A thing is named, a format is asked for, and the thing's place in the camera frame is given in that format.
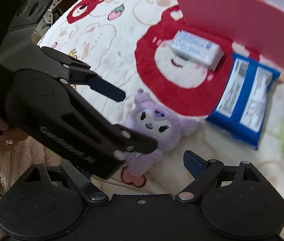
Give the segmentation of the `beige fuzzy sleeve forearm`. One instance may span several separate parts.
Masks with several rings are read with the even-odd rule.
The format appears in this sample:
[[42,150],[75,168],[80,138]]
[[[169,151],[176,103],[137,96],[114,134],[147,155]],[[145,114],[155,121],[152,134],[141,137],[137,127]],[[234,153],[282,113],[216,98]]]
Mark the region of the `beige fuzzy sleeve forearm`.
[[12,150],[0,151],[0,194],[5,194],[34,162],[43,162],[46,166],[58,166],[62,160],[60,156],[32,137],[18,143]]

